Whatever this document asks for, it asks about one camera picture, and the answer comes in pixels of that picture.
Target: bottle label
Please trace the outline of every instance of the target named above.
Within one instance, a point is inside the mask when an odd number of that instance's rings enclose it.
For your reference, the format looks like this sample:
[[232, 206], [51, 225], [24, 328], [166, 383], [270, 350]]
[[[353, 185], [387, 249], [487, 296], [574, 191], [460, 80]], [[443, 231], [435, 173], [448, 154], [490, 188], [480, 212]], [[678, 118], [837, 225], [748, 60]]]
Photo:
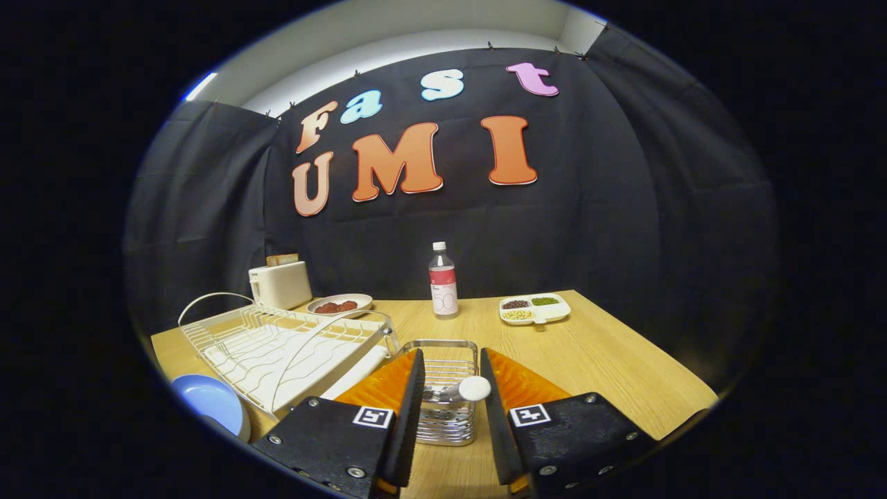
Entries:
[[449, 315], [459, 310], [456, 298], [456, 269], [430, 270], [431, 302], [435, 313]]

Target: red food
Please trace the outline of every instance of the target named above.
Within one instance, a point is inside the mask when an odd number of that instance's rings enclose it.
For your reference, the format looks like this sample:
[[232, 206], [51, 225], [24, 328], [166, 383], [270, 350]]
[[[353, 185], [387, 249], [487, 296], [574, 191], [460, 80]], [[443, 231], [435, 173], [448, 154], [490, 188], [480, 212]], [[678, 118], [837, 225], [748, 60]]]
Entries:
[[319, 306], [317, 309], [315, 309], [314, 312], [317, 312], [317, 313], [336, 313], [338, 310], [339, 310], [339, 306], [338, 306], [337, 304], [335, 304], [335, 303], [328, 303], [328, 304], [325, 304], [325, 305], [321, 305], [321, 306]]
[[314, 309], [315, 313], [341, 313], [347, 312], [348, 310], [354, 310], [357, 308], [357, 303], [351, 300], [339, 305], [334, 302], [330, 302], [328, 304], [323, 304], [318, 308]]

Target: blue plate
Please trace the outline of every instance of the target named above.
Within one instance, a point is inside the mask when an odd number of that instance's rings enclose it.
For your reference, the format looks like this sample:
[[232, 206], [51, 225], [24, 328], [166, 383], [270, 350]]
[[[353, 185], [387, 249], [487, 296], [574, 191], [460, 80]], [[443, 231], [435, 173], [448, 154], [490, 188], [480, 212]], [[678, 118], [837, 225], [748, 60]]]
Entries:
[[172, 389], [197, 414], [209, 416], [239, 439], [249, 440], [247, 410], [227, 384], [210, 376], [184, 375], [173, 380]]

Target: plastic water bottle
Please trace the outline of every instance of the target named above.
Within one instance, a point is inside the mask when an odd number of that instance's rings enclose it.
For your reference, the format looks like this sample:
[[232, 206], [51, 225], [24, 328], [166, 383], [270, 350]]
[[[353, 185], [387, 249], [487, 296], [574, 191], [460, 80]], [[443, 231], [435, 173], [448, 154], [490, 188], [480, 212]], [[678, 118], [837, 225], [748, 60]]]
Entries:
[[435, 242], [435, 257], [428, 264], [431, 278], [431, 303], [438, 319], [453, 319], [459, 314], [456, 297], [456, 264], [446, 256], [446, 242]]

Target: wire rack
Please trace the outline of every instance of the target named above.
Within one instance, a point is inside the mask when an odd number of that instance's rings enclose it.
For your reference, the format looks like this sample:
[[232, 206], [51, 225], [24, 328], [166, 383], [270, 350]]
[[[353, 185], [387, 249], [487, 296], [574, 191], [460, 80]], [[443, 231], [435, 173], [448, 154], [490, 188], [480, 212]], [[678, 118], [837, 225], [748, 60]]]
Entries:
[[[232, 295], [247, 305], [182, 324], [204, 298]], [[185, 337], [203, 360], [244, 400], [281, 419], [307, 397], [334, 398], [396, 355], [400, 344], [391, 318], [348, 319], [354, 313], [319, 317], [257, 305], [236, 293], [210, 293], [192, 301], [178, 318]]]
[[422, 348], [425, 353], [425, 393], [416, 441], [441, 446], [470, 444], [475, 439], [476, 402], [440, 401], [440, 394], [469, 376], [477, 376], [477, 345], [467, 340], [419, 339], [405, 344], [401, 353], [412, 348]]

